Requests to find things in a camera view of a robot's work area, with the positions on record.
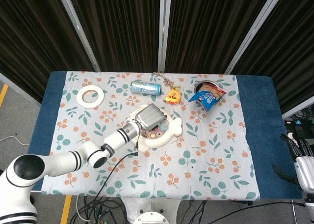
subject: gray floor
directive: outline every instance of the gray floor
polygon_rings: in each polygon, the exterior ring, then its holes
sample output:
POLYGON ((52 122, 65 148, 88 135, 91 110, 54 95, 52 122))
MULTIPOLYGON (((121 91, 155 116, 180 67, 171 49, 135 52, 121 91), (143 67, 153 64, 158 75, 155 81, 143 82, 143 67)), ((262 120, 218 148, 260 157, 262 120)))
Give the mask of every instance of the gray floor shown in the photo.
MULTIPOLYGON (((32 132, 34 130, 36 118, 39 113, 39 108, 10 88, 4 98, 2 106, 0 108, 0 139, 16 135, 23 143, 29 143, 32 132)), ((0 142, 0 168, 6 168, 9 163, 17 156, 27 152, 27 147, 18 144, 14 139, 7 139, 0 142)), ((38 212, 38 223, 39 224, 57 224, 60 223, 64 196, 44 196, 40 193, 32 194, 35 198, 35 207, 38 212)), ((76 197, 72 198, 69 219, 75 214, 75 201, 76 197)), ((254 202, 255 205, 274 202, 278 200, 268 199, 259 202, 254 202)), ((78 206, 81 207, 82 198, 80 197, 78 206)), ((199 206, 200 201, 196 201, 187 212, 183 224, 189 223, 191 217, 199 206)), ((181 223, 181 219, 189 206, 188 201, 183 201, 180 204, 177 223, 181 223)), ((234 202, 228 201, 208 201, 205 206, 203 215, 203 224, 209 223, 219 217, 222 217, 235 210, 247 207, 245 204, 238 205, 234 202)), ((307 224, 309 223, 309 215, 306 208, 296 206, 297 223, 307 224)), ((122 223, 123 217, 118 211, 114 211, 117 223, 122 223)), ((290 204, 275 204, 265 207, 252 208, 245 211, 235 213, 225 219, 222 219, 217 224, 233 223, 233 224, 246 224, 246 223, 283 223, 293 224, 294 217, 292 213, 292 207, 290 204)))

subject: roll of tape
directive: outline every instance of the roll of tape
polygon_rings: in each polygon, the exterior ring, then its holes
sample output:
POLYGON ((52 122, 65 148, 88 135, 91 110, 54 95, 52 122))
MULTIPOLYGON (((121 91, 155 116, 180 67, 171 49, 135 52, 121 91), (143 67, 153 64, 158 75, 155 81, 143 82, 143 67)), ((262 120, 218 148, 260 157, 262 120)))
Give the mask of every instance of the roll of tape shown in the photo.
POLYGON ((87 86, 84 86, 81 90, 78 91, 77 102, 81 106, 83 106, 84 108, 92 109, 92 108, 95 108, 95 107, 99 106, 103 102, 104 97, 105 97, 105 94, 104 94, 103 90, 100 87, 95 86, 95 85, 87 85, 87 86), (95 100, 92 103, 85 102, 83 100, 83 95, 86 92, 88 92, 88 91, 95 91, 95 92, 97 92, 97 94, 98 94, 97 100, 95 100))

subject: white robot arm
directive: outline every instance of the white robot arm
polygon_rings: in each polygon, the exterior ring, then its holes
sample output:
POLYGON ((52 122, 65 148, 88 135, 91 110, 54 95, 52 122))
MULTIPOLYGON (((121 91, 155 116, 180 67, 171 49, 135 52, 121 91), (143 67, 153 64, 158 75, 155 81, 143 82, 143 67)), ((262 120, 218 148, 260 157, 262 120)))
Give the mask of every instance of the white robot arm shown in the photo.
POLYGON ((305 205, 311 222, 314 223, 314 153, 307 141, 298 138, 290 131, 287 131, 287 136, 281 134, 280 137, 288 144, 298 178, 297 182, 307 193, 305 205))
POLYGON ((93 168, 99 168, 141 130, 150 130, 164 119, 160 109, 150 104, 136 115, 135 121, 108 136, 101 147, 87 141, 76 150, 62 154, 26 154, 16 158, 0 176, 0 224, 35 224, 37 211, 29 196, 38 180, 45 175, 60 176, 79 170, 83 159, 93 168))

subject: yellow toy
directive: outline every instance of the yellow toy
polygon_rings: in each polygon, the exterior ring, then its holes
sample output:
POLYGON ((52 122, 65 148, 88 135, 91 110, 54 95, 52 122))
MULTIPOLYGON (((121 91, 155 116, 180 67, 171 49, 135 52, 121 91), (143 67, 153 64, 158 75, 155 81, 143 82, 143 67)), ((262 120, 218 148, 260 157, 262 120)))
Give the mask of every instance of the yellow toy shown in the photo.
POLYGON ((167 104, 174 105, 181 101, 181 94, 176 89, 171 89, 165 99, 163 100, 167 104))
POLYGON ((175 105, 179 103, 181 101, 181 94, 178 91, 178 88, 180 87, 179 86, 174 87, 172 85, 172 82, 161 73, 155 73, 155 74, 161 76, 163 78, 163 82, 167 84, 168 86, 170 86, 171 88, 171 90, 169 91, 169 93, 167 94, 167 96, 164 98, 163 101, 170 105, 175 105))

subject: curtain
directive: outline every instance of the curtain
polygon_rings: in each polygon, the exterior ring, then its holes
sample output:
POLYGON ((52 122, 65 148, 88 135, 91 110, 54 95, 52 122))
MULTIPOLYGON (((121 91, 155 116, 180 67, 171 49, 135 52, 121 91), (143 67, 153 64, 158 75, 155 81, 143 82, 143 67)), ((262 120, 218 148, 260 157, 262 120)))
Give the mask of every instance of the curtain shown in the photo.
POLYGON ((41 102, 51 71, 94 71, 60 0, 0 0, 0 71, 41 102))
POLYGON ((157 71, 160 0, 72 0, 102 71, 157 71))
POLYGON ((282 113, 312 97, 314 0, 280 0, 232 73, 272 77, 282 113))
POLYGON ((171 0, 165 72, 227 69, 266 0, 171 0))

